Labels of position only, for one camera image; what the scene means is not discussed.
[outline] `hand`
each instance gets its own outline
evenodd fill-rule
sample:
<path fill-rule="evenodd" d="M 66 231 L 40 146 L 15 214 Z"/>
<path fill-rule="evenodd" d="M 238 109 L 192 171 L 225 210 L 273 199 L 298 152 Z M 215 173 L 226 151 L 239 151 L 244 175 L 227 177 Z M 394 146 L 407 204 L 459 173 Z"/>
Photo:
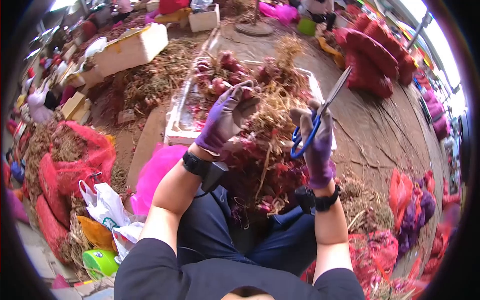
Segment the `hand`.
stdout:
<path fill-rule="evenodd" d="M 210 109 L 205 127 L 195 139 L 197 145 L 218 156 L 223 145 L 240 133 L 244 119 L 256 112 L 260 103 L 257 97 L 244 99 L 245 88 L 260 91 L 257 86 L 254 88 L 253 81 L 248 80 L 224 92 Z"/>
<path fill-rule="evenodd" d="M 309 101 L 308 105 L 320 114 L 320 103 Z M 313 129 L 312 112 L 307 109 L 294 108 L 290 111 L 290 117 L 295 125 L 300 126 L 301 139 L 306 141 Z M 329 160 L 332 152 L 332 125 L 333 119 L 329 109 L 321 118 L 320 128 L 312 143 L 303 153 L 310 175 L 310 187 L 312 189 L 325 188 L 331 181 L 333 172 Z"/>

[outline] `scissors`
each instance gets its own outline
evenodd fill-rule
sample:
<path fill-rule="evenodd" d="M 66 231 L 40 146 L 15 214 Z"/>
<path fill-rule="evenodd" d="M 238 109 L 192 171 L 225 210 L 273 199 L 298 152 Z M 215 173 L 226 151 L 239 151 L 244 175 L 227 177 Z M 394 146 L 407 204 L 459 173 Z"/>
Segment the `scissors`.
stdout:
<path fill-rule="evenodd" d="M 310 146 L 310 144 L 313 141 L 313 138 L 317 134 L 318 128 L 320 127 L 320 118 L 328 108 L 330 104 L 332 104 L 333 99 L 335 99 L 335 96 L 338 94 L 338 91 L 342 88 L 343 84 L 347 80 L 348 75 L 350 75 L 350 72 L 352 71 L 352 67 L 348 66 L 348 68 L 345 69 L 343 72 L 342 76 L 338 79 L 336 84 L 334 85 L 333 89 L 330 91 L 330 94 L 328 95 L 327 100 L 324 103 L 324 106 L 322 110 L 320 111 L 320 114 L 317 114 L 317 110 L 312 111 L 312 122 L 313 122 L 313 130 L 308 136 L 307 140 L 303 143 L 303 147 L 297 151 L 297 147 L 299 146 L 301 142 L 301 134 L 300 134 L 300 127 L 295 128 L 295 131 L 292 134 L 292 141 L 294 142 L 293 147 L 290 151 L 290 156 L 293 159 L 297 159 L 303 155 L 303 152 L 305 152 L 305 149 Z"/>

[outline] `green bucket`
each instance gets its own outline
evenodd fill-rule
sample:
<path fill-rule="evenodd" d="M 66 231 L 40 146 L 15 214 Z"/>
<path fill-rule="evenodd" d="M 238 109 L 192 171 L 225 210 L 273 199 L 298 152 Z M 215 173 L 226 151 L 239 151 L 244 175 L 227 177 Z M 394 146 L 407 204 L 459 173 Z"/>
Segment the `green bucket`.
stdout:
<path fill-rule="evenodd" d="M 119 268 L 118 263 L 115 261 L 117 253 L 113 251 L 93 249 L 87 250 L 82 254 L 82 260 L 84 267 L 87 268 L 87 273 L 93 280 L 98 280 L 103 277 L 102 273 L 106 276 L 112 275 Z"/>
<path fill-rule="evenodd" d="M 315 36 L 315 30 L 317 29 L 317 23 L 309 18 L 301 18 L 297 25 L 298 31 L 309 36 Z"/>

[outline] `pink shirt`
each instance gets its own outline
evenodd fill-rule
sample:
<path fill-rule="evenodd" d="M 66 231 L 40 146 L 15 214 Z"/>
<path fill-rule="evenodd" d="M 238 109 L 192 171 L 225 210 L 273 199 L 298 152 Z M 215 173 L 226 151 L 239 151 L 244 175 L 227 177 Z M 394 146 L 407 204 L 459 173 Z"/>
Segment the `pink shirt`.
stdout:
<path fill-rule="evenodd" d="M 48 92 L 47 85 L 48 84 L 45 85 L 43 91 L 37 89 L 32 94 L 28 95 L 26 99 L 28 108 L 30 109 L 30 117 L 37 123 L 44 123 L 53 116 L 53 111 L 43 105 Z"/>
<path fill-rule="evenodd" d="M 130 4 L 130 0 L 118 0 L 117 1 L 119 13 L 128 13 L 133 11 L 133 7 Z"/>

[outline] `white hat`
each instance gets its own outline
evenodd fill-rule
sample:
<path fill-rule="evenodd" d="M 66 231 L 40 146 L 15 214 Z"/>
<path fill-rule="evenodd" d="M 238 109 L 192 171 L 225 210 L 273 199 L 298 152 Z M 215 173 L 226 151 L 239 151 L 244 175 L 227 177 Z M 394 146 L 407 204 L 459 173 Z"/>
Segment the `white hat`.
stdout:
<path fill-rule="evenodd" d="M 25 84 L 24 84 L 24 90 L 23 90 L 23 93 L 25 95 L 28 94 L 28 90 L 30 89 L 30 87 L 32 86 L 32 82 L 33 82 L 33 79 L 35 78 L 35 76 L 33 76 L 32 78 L 29 78 L 27 79 L 27 81 L 25 81 Z"/>

